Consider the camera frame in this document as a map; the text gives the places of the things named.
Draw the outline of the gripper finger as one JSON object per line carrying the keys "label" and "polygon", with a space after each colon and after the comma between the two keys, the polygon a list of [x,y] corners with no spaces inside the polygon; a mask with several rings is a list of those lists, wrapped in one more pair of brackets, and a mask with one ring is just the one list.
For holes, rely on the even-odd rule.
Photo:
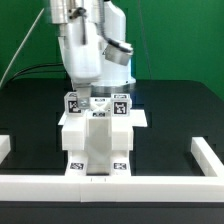
{"label": "gripper finger", "polygon": [[79,85],[77,87],[77,99],[79,108],[88,108],[90,106],[91,86]]}

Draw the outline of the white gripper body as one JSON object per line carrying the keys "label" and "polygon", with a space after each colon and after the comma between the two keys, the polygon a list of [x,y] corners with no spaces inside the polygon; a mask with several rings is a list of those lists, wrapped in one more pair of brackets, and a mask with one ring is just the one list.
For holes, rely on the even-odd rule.
{"label": "white gripper body", "polygon": [[64,67],[74,83],[87,84],[100,78],[100,37],[94,23],[82,22],[81,17],[70,21],[58,41]]}

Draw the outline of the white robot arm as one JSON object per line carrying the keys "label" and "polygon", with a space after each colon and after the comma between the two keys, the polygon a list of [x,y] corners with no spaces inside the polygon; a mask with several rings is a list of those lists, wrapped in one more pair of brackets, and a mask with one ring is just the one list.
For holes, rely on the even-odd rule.
{"label": "white robot arm", "polygon": [[90,106],[93,90],[122,90],[131,76],[133,47],[126,41],[126,16],[111,0],[48,0],[59,27],[63,65],[77,93],[78,107]]}

